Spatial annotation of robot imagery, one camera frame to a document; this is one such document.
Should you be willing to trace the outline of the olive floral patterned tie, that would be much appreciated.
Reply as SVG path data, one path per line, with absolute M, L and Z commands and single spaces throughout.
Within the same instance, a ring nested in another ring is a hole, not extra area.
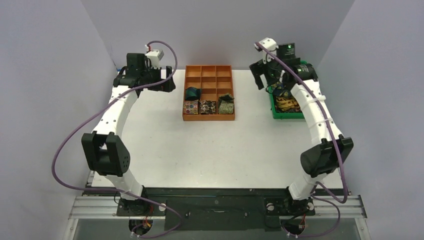
M 226 93 L 218 97 L 217 112 L 221 115 L 231 115 L 234 113 L 234 97 Z

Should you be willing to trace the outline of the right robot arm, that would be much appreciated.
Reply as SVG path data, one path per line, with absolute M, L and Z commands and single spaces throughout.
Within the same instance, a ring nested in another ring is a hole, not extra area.
M 286 189 L 283 212 L 294 216 L 312 210 L 311 196 L 316 187 L 324 188 L 324 178 L 335 171 L 339 171 L 343 190 L 343 198 L 336 201 L 345 203 L 348 185 L 343 164 L 354 143 L 332 118 L 314 66 L 296 56 L 294 43 L 277 44 L 272 38 L 264 38 L 254 47 L 262 53 L 262 59 L 249 67 L 258 89 L 281 83 L 289 91 L 303 114 L 313 145 L 300 155 L 302 172 Z

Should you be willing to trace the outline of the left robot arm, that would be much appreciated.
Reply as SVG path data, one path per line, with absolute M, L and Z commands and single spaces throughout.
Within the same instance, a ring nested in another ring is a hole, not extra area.
M 130 152 L 121 139 L 130 110 L 139 98 L 139 86 L 151 84 L 148 89 L 172 92 L 176 86 L 172 78 L 162 81 L 160 61 L 162 50 L 144 53 L 128 53 L 127 65 L 112 83 L 110 102 L 113 103 L 102 115 L 91 133 L 81 138 L 82 148 L 90 170 L 109 180 L 113 187 L 121 189 L 117 215 L 144 215 L 151 210 L 147 192 L 130 171 Z

